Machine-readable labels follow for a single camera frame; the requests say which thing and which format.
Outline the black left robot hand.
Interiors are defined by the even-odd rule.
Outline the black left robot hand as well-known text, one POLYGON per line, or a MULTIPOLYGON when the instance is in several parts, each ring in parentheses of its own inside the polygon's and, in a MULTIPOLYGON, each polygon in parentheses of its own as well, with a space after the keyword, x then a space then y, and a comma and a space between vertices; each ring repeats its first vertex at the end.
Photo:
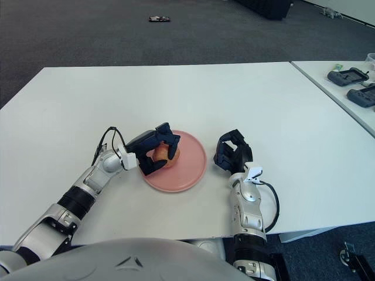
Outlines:
POLYGON ((139 167, 145 176, 163 168, 167 160, 152 160, 146 154, 155 150, 162 142, 168 148, 168 160, 172 160, 178 148, 180 136, 173 134, 167 122, 157 126, 154 130, 148 130, 131 140, 125 148, 127 152, 135 153, 139 161, 139 167))

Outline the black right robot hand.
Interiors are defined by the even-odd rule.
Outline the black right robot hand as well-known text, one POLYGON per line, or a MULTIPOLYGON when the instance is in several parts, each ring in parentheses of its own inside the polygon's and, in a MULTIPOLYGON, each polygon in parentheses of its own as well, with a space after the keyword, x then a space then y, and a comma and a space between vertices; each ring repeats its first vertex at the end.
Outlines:
POLYGON ((253 161, 253 153, 238 129, 225 133, 217 142, 214 163, 231 174, 243 173, 246 162, 253 161))

